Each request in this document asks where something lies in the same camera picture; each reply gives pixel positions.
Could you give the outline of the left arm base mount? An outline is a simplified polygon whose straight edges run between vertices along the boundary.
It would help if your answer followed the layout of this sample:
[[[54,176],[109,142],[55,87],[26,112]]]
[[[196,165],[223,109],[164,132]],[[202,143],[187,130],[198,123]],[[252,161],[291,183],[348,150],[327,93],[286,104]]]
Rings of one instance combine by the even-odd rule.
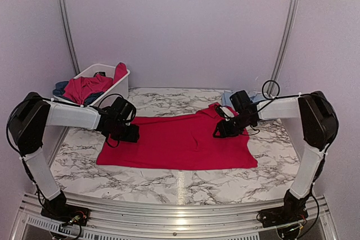
[[[83,227],[87,224],[90,210],[85,207],[65,204],[60,208],[45,206],[40,214],[44,217],[61,221],[63,223],[62,226],[76,224]]]

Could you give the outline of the red t-shirt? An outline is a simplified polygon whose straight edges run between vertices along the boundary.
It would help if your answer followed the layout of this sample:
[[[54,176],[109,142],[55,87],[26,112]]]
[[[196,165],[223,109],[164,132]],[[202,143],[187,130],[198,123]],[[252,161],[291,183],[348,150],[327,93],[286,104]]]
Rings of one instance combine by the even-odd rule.
[[[140,117],[136,143],[109,139],[97,157],[97,165],[170,170],[251,169],[258,166],[248,149],[249,136],[215,138],[223,120],[219,103],[194,114],[172,117]]]

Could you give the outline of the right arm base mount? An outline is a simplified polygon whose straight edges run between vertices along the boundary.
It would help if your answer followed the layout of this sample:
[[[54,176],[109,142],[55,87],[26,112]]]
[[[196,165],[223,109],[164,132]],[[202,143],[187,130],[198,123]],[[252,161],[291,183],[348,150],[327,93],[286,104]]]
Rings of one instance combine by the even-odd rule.
[[[261,222],[264,228],[293,223],[307,218],[306,209],[288,212],[284,206],[260,210],[256,216],[257,221]]]

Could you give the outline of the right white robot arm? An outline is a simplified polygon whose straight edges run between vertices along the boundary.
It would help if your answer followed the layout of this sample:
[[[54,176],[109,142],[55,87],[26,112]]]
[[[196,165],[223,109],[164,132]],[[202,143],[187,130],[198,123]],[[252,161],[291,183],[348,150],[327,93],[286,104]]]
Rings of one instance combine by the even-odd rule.
[[[236,115],[221,114],[213,132],[214,138],[244,135],[247,127],[256,127],[259,121],[274,119],[300,119],[304,150],[301,163],[290,189],[284,198],[287,202],[279,209],[278,216],[290,222],[300,214],[297,201],[306,200],[320,176],[328,148],[335,140],[339,121],[334,108],[321,91],[283,97],[267,98],[253,102],[242,90],[230,97]]]

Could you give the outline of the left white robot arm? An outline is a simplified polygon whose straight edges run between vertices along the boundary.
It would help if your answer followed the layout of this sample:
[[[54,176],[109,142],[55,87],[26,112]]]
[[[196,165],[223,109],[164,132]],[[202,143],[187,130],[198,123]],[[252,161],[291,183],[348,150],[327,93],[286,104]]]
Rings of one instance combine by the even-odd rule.
[[[49,211],[59,220],[67,220],[71,208],[51,173],[43,154],[43,137],[49,127],[94,130],[105,137],[111,148],[121,142],[137,143],[140,128],[133,123],[136,108],[123,96],[109,106],[84,106],[45,98],[30,92],[11,111],[5,127],[9,146],[19,154],[40,196],[50,201]]]

